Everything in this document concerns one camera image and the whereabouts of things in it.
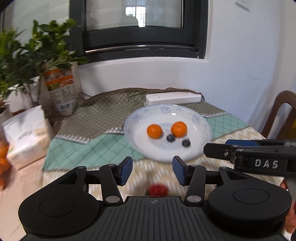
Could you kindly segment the blueberry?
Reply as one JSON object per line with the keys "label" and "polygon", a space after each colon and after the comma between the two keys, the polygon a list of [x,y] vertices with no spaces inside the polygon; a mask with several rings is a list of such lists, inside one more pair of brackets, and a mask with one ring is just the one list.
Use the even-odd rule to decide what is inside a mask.
{"label": "blueberry", "polygon": [[169,134],[169,135],[167,135],[166,140],[169,143],[172,143],[172,142],[174,142],[176,140],[176,137],[173,134]]}
{"label": "blueberry", "polygon": [[190,140],[189,140],[189,139],[184,139],[184,140],[182,141],[182,146],[185,147],[185,148],[190,147],[190,146],[191,146],[191,142],[190,142]]}

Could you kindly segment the white floral plate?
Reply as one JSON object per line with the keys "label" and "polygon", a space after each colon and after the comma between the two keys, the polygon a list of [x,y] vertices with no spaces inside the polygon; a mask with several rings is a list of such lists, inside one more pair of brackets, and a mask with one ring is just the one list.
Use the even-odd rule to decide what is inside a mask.
{"label": "white floral plate", "polygon": [[[177,121],[187,125],[187,134],[176,138],[172,143],[167,141],[171,127]],[[147,135],[147,127],[159,125],[163,135],[159,139]],[[124,134],[128,143],[148,159],[170,163],[174,156],[183,161],[190,161],[203,153],[203,147],[212,139],[212,130],[208,121],[196,111],[175,104],[148,105],[134,111],[126,119]],[[189,139],[191,146],[185,148],[182,141]]]}

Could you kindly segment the clear box of mandarins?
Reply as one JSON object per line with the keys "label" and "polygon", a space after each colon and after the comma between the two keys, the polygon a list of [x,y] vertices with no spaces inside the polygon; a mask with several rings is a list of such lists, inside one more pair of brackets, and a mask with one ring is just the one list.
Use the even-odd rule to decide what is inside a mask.
{"label": "clear box of mandarins", "polygon": [[1,131],[0,142],[0,188],[1,191],[6,188],[6,183],[9,179],[9,173],[11,170],[11,164],[7,159],[9,151],[9,144],[4,136],[4,132]]}

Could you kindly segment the tissue pack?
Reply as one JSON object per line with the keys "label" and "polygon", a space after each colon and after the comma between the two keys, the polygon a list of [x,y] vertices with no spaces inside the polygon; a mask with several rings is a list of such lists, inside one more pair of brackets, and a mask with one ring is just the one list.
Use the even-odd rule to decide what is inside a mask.
{"label": "tissue pack", "polygon": [[46,156],[53,131],[42,107],[36,106],[3,122],[7,154],[12,166],[20,170]]}

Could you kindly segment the printed food bag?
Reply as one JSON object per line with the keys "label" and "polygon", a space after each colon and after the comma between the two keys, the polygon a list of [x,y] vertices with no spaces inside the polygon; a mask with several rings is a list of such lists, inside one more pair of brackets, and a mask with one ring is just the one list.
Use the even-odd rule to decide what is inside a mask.
{"label": "printed food bag", "polygon": [[72,62],[66,70],[53,68],[45,72],[44,81],[57,116],[71,115],[81,92],[78,63]]}

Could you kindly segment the black window frame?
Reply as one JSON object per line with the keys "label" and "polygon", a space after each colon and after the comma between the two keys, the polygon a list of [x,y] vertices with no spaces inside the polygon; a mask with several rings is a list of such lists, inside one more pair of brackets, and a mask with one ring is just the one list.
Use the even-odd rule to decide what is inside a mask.
{"label": "black window frame", "polygon": [[90,62],[139,57],[203,59],[208,1],[70,1],[71,49]]}

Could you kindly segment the white power strip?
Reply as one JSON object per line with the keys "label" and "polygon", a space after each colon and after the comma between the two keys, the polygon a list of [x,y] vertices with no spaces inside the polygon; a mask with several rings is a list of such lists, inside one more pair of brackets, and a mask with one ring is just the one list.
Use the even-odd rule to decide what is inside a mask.
{"label": "white power strip", "polygon": [[189,104],[199,103],[202,100],[201,94],[191,92],[164,92],[152,93],[145,96],[144,105],[155,104]]}

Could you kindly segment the red tomato far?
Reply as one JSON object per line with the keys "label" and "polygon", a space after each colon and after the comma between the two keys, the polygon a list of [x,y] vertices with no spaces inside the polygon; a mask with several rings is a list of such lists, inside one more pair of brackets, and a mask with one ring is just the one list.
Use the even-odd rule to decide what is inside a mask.
{"label": "red tomato far", "polygon": [[152,184],[149,186],[147,195],[151,197],[164,197],[168,195],[168,188],[163,184]]}

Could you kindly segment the wooden chair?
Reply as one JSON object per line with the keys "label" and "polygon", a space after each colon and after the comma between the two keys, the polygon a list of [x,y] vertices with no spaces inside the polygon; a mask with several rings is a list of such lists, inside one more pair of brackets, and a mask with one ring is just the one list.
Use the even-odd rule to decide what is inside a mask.
{"label": "wooden chair", "polygon": [[295,92],[284,90],[276,96],[261,135],[279,140],[295,139]]}

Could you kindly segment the orange mandarin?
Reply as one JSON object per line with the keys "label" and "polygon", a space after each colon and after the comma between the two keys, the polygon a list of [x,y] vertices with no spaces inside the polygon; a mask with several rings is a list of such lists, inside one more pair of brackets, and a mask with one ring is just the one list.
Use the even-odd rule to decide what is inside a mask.
{"label": "orange mandarin", "polygon": [[187,134],[187,125],[182,121],[177,121],[171,127],[171,134],[176,138],[182,138]]}
{"label": "orange mandarin", "polygon": [[153,139],[159,139],[163,135],[162,128],[157,124],[152,124],[147,127],[147,135]]}

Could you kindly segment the potted green plant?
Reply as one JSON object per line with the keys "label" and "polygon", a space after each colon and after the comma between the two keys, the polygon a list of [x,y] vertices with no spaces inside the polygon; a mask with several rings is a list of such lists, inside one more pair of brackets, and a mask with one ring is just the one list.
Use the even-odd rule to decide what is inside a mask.
{"label": "potted green plant", "polygon": [[61,24],[55,20],[48,24],[34,20],[31,38],[24,44],[19,41],[16,29],[1,32],[1,106],[15,91],[27,94],[34,106],[53,108],[44,73],[53,68],[69,69],[72,62],[89,61],[69,49],[70,31],[75,26],[73,19]]}

